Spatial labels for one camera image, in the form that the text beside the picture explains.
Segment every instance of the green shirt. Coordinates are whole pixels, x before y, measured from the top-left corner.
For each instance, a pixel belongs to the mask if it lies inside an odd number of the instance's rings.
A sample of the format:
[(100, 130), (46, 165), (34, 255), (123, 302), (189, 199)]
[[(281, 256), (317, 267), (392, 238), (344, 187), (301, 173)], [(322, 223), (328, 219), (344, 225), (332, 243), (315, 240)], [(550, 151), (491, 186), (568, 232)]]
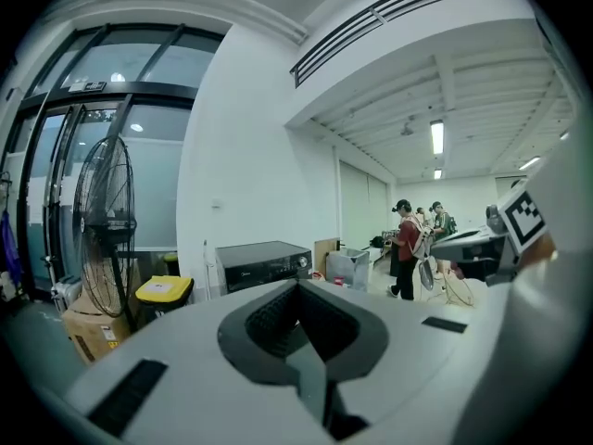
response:
[(444, 233), (438, 233), (435, 235), (435, 240), (441, 240), (444, 237), (447, 237), (448, 235), (450, 235), (451, 233), (449, 232), (450, 230), (450, 223), (451, 223), (451, 217), (446, 213), (446, 212), (441, 212), (440, 214), (437, 214), (435, 217), (435, 229), (444, 229), (445, 232)]

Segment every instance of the door frame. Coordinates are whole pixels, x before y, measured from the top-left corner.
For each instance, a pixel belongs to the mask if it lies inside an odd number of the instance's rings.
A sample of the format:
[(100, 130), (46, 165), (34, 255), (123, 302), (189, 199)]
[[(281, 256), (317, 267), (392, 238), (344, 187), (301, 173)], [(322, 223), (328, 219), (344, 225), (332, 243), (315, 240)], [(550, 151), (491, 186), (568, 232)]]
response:
[(59, 238), (59, 196), (61, 192), (61, 176), (66, 163), (66, 156), (79, 124), (81, 115), (85, 110), (98, 110), (114, 108), (115, 117), (109, 126), (108, 133), (113, 133), (113, 128), (122, 124), (122, 109), (127, 104), (122, 100), (106, 100), (104, 102), (78, 102), (48, 108), (37, 116), (38, 121), (34, 124), (31, 139), (27, 144), (25, 158), (20, 177), (19, 200), (17, 202), (17, 238), (19, 240), (19, 256), (23, 269), (23, 286), (30, 297), (50, 300), (49, 292), (37, 288), (32, 275), (32, 259), (29, 253), (27, 239), (27, 196), (29, 191), (29, 179), (31, 177), (32, 163), (34, 159), (45, 121), (49, 117), (64, 114), (65, 118), (60, 126), (57, 140), (52, 149), (52, 155), (45, 180), (44, 204), (43, 204), (43, 230), (45, 254), (54, 259), (54, 272), (56, 279), (64, 275), (64, 263), (61, 255)]

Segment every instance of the white backpack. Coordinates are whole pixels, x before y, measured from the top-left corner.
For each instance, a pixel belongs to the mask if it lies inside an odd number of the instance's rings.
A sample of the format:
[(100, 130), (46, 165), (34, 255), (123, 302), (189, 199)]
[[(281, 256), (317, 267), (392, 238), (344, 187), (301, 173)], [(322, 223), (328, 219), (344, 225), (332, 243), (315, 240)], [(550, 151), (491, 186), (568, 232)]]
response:
[(412, 247), (410, 243), (408, 244), (410, 246), (411, 255), (417, 259), (420, 259), (421, 261), (427, 260), (430, 256), (430, 247), (435, 241), (435, 238), (433, 237), (433, 228), (423, 226), (420, 220), (413, 214), (406, 218), (406, 221), (410, 221), (412, 224), (414, 224), (414, 227), (420, 233), (416, 244), (414, 244), (414, 247)]

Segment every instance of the wooden board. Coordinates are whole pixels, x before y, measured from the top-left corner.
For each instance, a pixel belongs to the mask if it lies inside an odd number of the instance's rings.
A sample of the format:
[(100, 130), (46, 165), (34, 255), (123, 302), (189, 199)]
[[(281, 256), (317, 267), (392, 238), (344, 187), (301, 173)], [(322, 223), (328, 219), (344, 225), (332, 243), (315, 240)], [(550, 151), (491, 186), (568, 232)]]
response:
[(333, 252), (334, 250), (338, 250), (338, 246), (340, 243), (339, 237), (334, 237), (332, 239), (323, 239), (322, 241), (317, 241), (315, 243), (314, 248), (314, 267), (315, 270), (321, 272), (325, 277), (327, 272), (325, 270), (325, 258), (329, 252)]

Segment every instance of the person in red shirt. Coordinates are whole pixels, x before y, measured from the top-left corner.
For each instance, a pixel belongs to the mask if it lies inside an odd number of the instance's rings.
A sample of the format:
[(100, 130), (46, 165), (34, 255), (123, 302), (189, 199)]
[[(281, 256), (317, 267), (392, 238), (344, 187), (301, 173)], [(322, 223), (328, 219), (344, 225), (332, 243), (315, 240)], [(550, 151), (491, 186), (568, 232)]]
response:
[(396, 298), (401, 293), (403, 299), (414, 300), (412, 275), (418, 259), (411, 255), (411, 248), (416, 245), (416, 241), (420, 236), (420, 230), (417, 226), (422, 224), (414, 217), (411, 212), (411, 204), (407, 199), (401, 199), (397, 202), (396, 211), (401, 216), (401, 224), (399, 225), (399, 234), (391, 240), (399, 246), (399, 273), (397, 283), (390, 286), (387, 292)]

